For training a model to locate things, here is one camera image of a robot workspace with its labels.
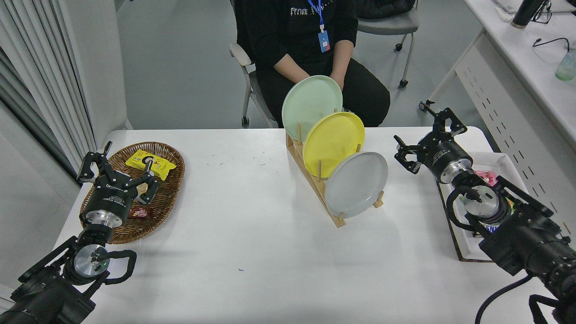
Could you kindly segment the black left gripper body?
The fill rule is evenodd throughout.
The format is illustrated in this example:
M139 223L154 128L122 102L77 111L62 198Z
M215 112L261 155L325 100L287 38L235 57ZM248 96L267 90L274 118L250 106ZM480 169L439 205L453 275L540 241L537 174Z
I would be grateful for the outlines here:
M96 178L84 219L126 220L136 197L135 191L128 188L131 182L131 178L117 178L111 184L107 178Z

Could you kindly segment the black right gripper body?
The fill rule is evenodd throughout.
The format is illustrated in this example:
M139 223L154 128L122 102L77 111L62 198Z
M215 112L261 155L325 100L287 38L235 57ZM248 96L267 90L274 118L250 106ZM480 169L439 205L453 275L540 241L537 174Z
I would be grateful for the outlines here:
M473 158L451 135L427 135L419 141L424 151L423 164L437 181L454 181L460 174L471 174Z

